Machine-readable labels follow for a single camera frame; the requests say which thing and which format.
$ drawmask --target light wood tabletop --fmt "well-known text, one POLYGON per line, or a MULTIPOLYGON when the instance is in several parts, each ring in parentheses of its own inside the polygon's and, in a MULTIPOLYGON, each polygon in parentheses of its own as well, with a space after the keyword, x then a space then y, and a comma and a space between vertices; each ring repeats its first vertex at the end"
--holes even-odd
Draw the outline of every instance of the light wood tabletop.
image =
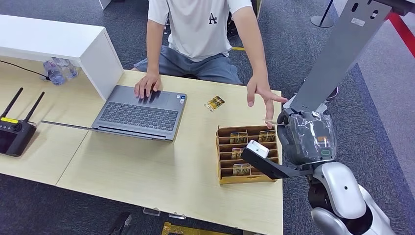
MULTIPOLYGON (((42 72, 43 69, 41 62, 5 57, 0 59, 37 72, 42 72)), ((18 89, 24 87, 7 115, 13 119, 24 119, 40 93, 50 84, 41 81, 36 74, 4 63, 0 63, 0 77, 1 113, 18 89)), ((52 101, 48 98, 50 92, 45 95, 39 107, 46 107, 52 101)), ((30 121, 39 124, 43 116, 36 110, 30 121)), ((0 154, 0 173, 55 185, 86 134, 86 130, 39 124, 33 139, 20 157, 0 154)))
MULTIPOLYGON (((119 85, 134 86, 143 76, 125 71, 119 85)), ((262 98, 256 96, 255 105, 248 107, 243 86, 170 76, 162 76, 162 83, 165 90, 187 94, 174 142, 88 132, 57 186, 247 231, 282 234, 282 180, 220 186, 218 179, 218 125, 263 125, 262 98), (216 95, 225 104, 211 112, 204 104, 216 95)))
POLYGON ((0 173, 56 185, 86 134, 42 123, 20 157, 0 154, 0 173))

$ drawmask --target plastic wrap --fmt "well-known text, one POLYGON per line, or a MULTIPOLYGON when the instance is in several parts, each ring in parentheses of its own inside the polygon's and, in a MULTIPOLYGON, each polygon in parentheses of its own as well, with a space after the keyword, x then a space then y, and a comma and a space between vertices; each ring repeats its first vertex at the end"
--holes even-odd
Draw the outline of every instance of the plastic wrap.
POLYGON ((310 112, 289 117, 299 162, 302 164, 332 160, 337 142, 330 115, 310 112))

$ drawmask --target black cable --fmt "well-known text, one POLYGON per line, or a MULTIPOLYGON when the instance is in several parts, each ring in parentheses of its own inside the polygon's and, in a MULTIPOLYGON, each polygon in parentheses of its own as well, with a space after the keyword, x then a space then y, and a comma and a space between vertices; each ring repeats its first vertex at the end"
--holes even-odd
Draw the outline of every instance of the black cable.
POLYGON ((325 18, 325 16, 327 15, 327 12, 328 12, 328 10, 330 9, 330 7, 331 7, 331 4, 333 3, 333 0, 330 0, 330 3, 328 4, 328 7, 326 8, 326 10, 325 10, 325 12, 324 12, 324 15, 323 15, 323 17, 322 17, 322 20, 320 21, 320 26, 323 24, 323 21, 324 21, 324 18, 325 18))
POLYGON ((22 69, 22 70, 26 70, 26 71, 29 71, 29 72, 34 72, 35 74, 38 74, 38 75, 40 75, 40 76, 42 76, 42 77, 45 77, 46 79, 49 79, 49 77, 48 77, 48 76, 45 76, 45 75, 43 75, 43 74, 41 74, 41 73, 38 73, 38 72, 35 72, 35 71, 32 71, 32 70, 25 69, 25 68, 20 67, 20 66, 18 66, 18 65, 15 65, 15 64, 12 64, 12 63, 9 63, 9 62, 6 62, 6 61, 2 61, 2 60, 0 60, 0 62, 3 62, 3 63, 6 63, 6 64, 9 64, 9 65, 16 66, 16 67, 18 67, 18 68, 20 68, 20 69, 22 69))

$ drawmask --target plastic water bottle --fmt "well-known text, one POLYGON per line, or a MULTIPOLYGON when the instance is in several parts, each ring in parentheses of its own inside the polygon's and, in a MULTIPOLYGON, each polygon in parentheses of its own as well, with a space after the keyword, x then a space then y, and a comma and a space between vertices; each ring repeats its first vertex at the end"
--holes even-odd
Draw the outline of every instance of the plastic water bottle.
POLYGON ((65 78, 59 70, 59 67, 54 62, 50 60, 45 61, 43 63, 43 68, 45 68, 47 76, 54 85, 60 86, 65 83, 65 78))
POLYGON ((56 58, 56 57, 52 57, 52 59, 53 59, 53 62, 55 62, 55 64, 59 66, 59 68, 62 71, 63 76, 67 80, 71 80, 78 76, 78 71, 75 69, 75 66, 73 66, 70 60, 56 58))

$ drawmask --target stand base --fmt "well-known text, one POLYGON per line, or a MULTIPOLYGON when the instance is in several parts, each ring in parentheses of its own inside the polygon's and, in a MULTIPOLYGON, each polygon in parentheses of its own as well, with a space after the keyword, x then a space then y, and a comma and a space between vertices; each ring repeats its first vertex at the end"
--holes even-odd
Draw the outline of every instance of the stand base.
POLYGON ((328 16, 326 16, 324 18, 322 24, 320 25, 320 22, 322 21, 322 17, 323 16, 313 16, 313 17, 311 17, 311 23, 313 23, 315 26, 321 27, 321 28, 330 28, 334 25, 334 22, 328 16))

